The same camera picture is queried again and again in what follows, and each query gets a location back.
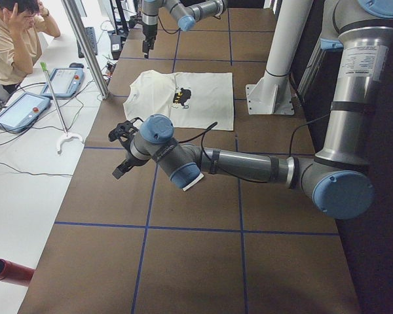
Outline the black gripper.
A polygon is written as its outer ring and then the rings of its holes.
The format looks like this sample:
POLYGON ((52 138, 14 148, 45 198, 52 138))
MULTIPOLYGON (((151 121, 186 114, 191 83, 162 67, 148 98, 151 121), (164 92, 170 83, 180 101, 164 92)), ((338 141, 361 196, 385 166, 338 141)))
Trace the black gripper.
POLYGON ((141 160, 137 159, 132 152, 128 149, 126 151, 125 159, 115 168, 112 172, 112 176, 116 179, 120 179, 124 174, 129 172, 133 167, 141 166, 141 160))
POLYGON ((142 52, 143 52, 144 58, 148 58, 150 51, 154 49, 154 43, 155 43, 155 40, 157 37, 157 33, 156 32, 144 32, 143 34, 144 34, 145 38, 142 42, 142 52))

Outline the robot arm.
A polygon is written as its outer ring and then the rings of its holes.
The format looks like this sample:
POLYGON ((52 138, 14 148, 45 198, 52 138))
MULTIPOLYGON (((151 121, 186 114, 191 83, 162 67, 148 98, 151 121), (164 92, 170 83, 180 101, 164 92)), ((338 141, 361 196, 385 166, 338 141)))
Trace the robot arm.
POLYGON ((164 8, 177 22, 182 31, 189 31, 197 22, 207 17, 220 17, 228 7, 228 1, 205 1, 186 7, 178 0, 144 0, 141 6, 142 31, 145 39, 142 43, 144 58, 149 58, 157 38, 159 10, 164 8))
POLYGON ((324 147, 312 159, 279 159, 182 144, 174 138, 172 121, 152 114, 139 127, 127 120, 110 131, 109 140, 119 141, 126 149, 126 158, 113 175, 122 177, 153 160, 181 189, 197 183, 203 173, 283 183, 302 190, 330 217, 357 217, 374 199, 364 147, 392 42, 393 1, 326 1, 322 48, 341 48, 343 54, 324 147))

